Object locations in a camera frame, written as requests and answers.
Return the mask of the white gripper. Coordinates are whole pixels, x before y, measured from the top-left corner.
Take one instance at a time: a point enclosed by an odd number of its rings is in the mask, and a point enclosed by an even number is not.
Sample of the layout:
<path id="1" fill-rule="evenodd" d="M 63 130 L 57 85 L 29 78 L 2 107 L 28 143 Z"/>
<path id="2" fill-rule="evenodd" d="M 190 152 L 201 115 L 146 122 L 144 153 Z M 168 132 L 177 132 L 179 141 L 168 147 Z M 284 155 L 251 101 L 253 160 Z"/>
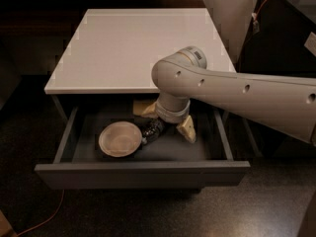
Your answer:
<path id="1" fill-rule="evenodd" d="M 167 123 L 178 123 L 177 131 L 189 143 L 196 142 L 196 130 L 190 112 L 189 100 L 170 100 L 164 102 L 158 99 L 156 103 L 152 103 L 144 107 L 141 112 L 143 118 L 148 119 L 162 119 Z"/>

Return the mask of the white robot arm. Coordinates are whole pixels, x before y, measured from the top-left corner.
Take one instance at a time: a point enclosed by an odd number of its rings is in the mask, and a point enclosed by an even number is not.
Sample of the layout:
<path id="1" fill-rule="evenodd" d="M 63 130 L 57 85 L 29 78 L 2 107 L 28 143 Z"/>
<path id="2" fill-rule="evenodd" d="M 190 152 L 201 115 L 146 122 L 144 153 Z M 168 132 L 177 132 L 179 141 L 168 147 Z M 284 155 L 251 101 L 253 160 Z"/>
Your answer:
<path id="1" fill-rule="evenodd" d="M 204 53 L 188 46 L 156 62 L 151 71 L 160 90 L 155 113 L 167 123 L 189 116 L 192 99 L 314 144 L 316 80 L 206 68 Z"/>

